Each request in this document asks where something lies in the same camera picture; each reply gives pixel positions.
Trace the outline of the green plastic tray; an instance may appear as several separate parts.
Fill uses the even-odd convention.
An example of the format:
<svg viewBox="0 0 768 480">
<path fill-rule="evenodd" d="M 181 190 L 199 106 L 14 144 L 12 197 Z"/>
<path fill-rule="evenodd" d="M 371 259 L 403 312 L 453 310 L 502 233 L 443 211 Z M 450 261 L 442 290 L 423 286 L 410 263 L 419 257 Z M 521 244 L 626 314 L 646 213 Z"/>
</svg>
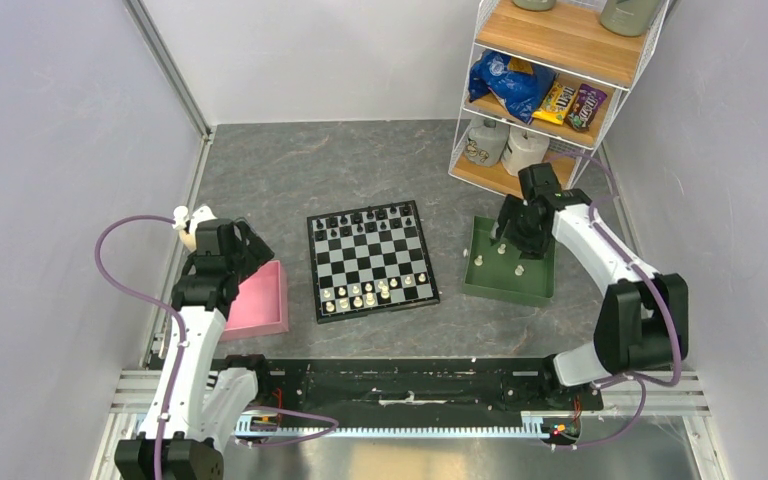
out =
<svg viewBox="0 0 768 480">
<path fill-rule="evenodd" d="M 509 245 L 499 255 L 500 245 L 490 243 L 493 224 L 491 218 L 473 217 L 463 293 L 535 308 L 548 306 L 555 292 L 555 246 L 550 246 L 542 260 L 520 259 L 520 252 Z M 474 259 L 479 255 L 484 263 L 476 266 Z M 524 267 L 521 276 L 515 274 L 518 265 Z"/>
</svg>

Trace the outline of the pink plastic tray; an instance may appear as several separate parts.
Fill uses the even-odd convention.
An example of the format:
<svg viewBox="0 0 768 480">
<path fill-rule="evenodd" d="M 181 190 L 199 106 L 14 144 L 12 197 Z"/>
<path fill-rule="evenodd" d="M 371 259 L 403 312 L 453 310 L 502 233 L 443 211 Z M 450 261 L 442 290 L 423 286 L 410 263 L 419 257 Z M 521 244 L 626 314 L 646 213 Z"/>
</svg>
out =
<svg viewBox="0 0 768 480">
<path fill-rule="evenodd" d="M 283 334 L 289 330 L 287 275 L 279 260 L 271 260 L 239 285 L 220 341 Z"/>
</svg>

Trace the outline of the black white chessboard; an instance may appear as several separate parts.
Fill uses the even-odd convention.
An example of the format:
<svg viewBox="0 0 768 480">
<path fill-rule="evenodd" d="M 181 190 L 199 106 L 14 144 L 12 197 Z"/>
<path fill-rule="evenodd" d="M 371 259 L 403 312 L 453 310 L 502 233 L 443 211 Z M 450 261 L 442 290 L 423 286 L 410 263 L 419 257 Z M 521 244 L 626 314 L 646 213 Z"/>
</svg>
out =
<svg viewBox="0 0 768 480">
<path fill-rule="evenodd" d="M 440 292 L 415 201 L 313 215 L 306 219 L 306 228 L 315 319 L 318 324 L 440 302 Z M 417 281 L 420 274 L 427 276 L 426 283 Z M 406 276 L 413 277 L 412 285 L 403 284 Z M 396 288 L 389 285 L 393 278 L 399 281 Z M 373 292 L 364 291 L 367 283 L 373 284 Z M 381 283 L 387 284 L 390 289 L 388 300 L 379 296 Z M 352 294 L 353 285 L 360 286 L 359 295 Z M 337 296 L 339 287 L 347 290 L 345 297 Z M 331 297 L 322 298 L 322 289 L 329 289 Z M 374 305 L 366 304 L 368 293 L 375 294 Z M 361 308 L 353 306 L 355 297 L 363 299 Z M 339 310 L 340 299 L 349 301 L 348 310 Z M 334 303 L 334 312 L 326 311 L 327 302 Z"/>
</svg>

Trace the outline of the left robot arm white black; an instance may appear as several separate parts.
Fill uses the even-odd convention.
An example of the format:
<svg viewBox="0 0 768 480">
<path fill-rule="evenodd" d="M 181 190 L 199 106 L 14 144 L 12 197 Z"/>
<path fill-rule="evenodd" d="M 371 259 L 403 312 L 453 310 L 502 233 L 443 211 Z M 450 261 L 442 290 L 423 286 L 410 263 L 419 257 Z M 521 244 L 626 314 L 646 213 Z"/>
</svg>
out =
<svg viewBox="0 0 768 480">
<path fill-rule="evenodd" d="M 267 405 L 274 383 L 262 355 L 234 356 L 208 383 L 214 352 L 239 286 L 274 253 L 244 219 L 192 219 L 195 247 L 174 284 L 173 319 L 161 378 L 138 434 L 118 442 L 124 479 L 221 479 L 224 446 L 248 406 Z"/>
</svg>

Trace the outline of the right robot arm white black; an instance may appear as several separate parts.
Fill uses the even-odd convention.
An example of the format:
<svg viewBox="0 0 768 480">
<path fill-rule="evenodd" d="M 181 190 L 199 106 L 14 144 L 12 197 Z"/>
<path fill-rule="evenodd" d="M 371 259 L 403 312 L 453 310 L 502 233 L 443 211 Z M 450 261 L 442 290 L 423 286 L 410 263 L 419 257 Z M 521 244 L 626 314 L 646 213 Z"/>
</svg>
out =
<svg viewBox="0 0 768 480">
<path fill-rule="evenodd" d="M 669 367 L 676 385 L 689 350 L 689 289 L 677 274 L 643 261 L 601 219 L 582 190 L 565 190 L 547 163 L 518 173 L 520 195 L 506 196 L 490 234 L 521 258 L 541 260 L 561 244 L 584 267 L 603 295 L 592 338 L 543 361 L 539 400 L 561 409 L 577 387 L 647 380 L 645 370 Z"/>
</svg>

